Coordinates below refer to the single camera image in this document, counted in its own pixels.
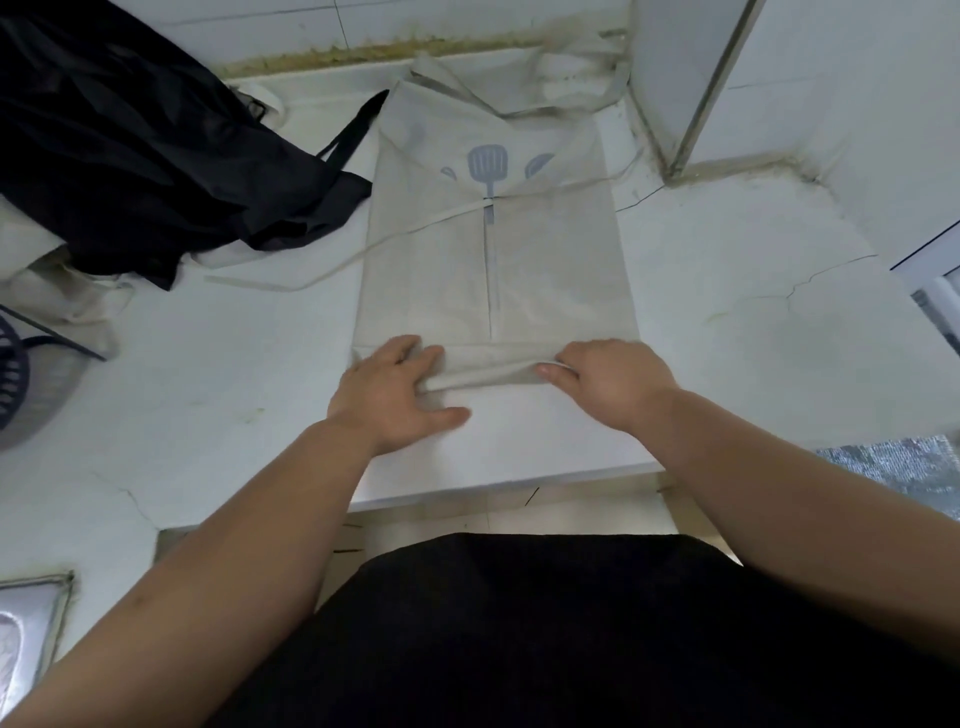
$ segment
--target forearm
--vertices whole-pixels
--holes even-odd
[[[201,723],[310,614],[371,456],[352,431],[311,427],[148,571],[10,726]]]
[[[635,436],[744,561],[859,617],[960,637],[960,524],[689,392],[658,397]]]

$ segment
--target spatula graphic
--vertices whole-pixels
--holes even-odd
[[[470,176],[487,186],[487,197],[493,198],[493,184],[507,179],[507,150],[499,144],[482,144],[467,154]],[[493,222],[493,206],[485,208],[485,221]]]
[[[536,175],[543,167],[547,165],[547,162],[553,158],[551,154],[537,155],[527,162],[526,169],[523,170],[523,174],[526,175],[529,180],[531,177]]]

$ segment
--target hand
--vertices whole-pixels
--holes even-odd
[[[658,395],[680,388],[646,344],[575,341],[557,360],[576,374],[553,364],[539,364],[537,374],[569,394],[594,420],[624,432],[634,431]]]
[[[443,347],[427,347],[408,359],[419,342],[419,336],[395,336],[370,358],[350,367],[326,409],[329,422],[355,427],[370,438],[374,455],[406,448],[469,419],[465,407],[432,412],[418,407],[414,387],[444,353]]]

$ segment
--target white countertop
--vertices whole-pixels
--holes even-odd
[[[399,72],[277,77],[295,102],[281,132],[316,151]],[[304,100],[317,88],[352,92]],[[621,102],[600,121],[611,169],[634,153],[628,116]],[[369,176],[374,159],[371,134],[349,169]],[[658,187],[646,156],[615,186],[617,206]],[[312,278],[363,245],[366,214],[229,274]],[[681,384],[808,447],[960,426],[960,359],[874,258],[841,265],[872,251],[825,189],[741,175],[660,189],[618,219],[641,337]],[[323,417],[348,364],[360,273],[299,293],[210,283],[197,266],[171,293],[141,285],[116,322],[120,356],[91,365],[53,422],[0,453],[0,580],[78,574],[61,650],[149,567],[157,529],[204,519]],[[473,409],[468,425],[375,460],[354,508],[659,468],[545,385],[445,401]]]

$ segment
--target person's left hand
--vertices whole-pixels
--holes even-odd
[[[418,407],[414,388],[444,353],[443,347],[427,347],[408,359],[419,342],[419,336],[395,336],[350,367],[326,410],[328,421],[355,427],[369,437],[375,455],[406,448],[469,419],[465,407],[432,412]]]

